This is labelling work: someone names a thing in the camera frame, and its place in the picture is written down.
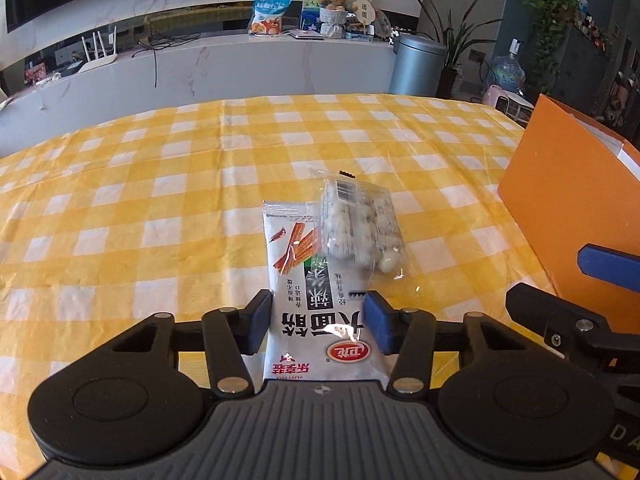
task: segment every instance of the yellow checkered tablecloth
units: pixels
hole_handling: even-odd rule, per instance
[[[47,376],[151,313],[199,319],[268,288],[262,201],[312,200],[310,168],[390,189],[413,269],[382,290],[392,304],[508,321],[514,282],[550,287],[496,192],[521,134],[481,105],[276,96],[149,111],[3,159],[1,475],[42,462],[26,408]],[[436,381],[453,370],[439,357]]]

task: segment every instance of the red oval logo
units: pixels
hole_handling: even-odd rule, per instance
[[[364,341],[338,341],[326,350],[326,354],[339,363],[356,363],[369,357],[371,349]]]

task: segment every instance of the silver trash can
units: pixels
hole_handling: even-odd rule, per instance
[[[394,45],[398,55],[391,76],[390,94],[434,97],[444,67],[447,47],[441,43],[400,34]]]

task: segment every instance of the wall outlet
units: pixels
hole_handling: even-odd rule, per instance
[[[484,56],[486,56],[486,53],[481,52],[480,50],[471,49],[469,51],[469,61],[482,63],[484,61]]]

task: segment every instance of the trash can lid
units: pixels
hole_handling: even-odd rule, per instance
[[[447,54],[447,47],[443,44],[416,34],[400,34],[400,43],[437,56],[445,56]]]

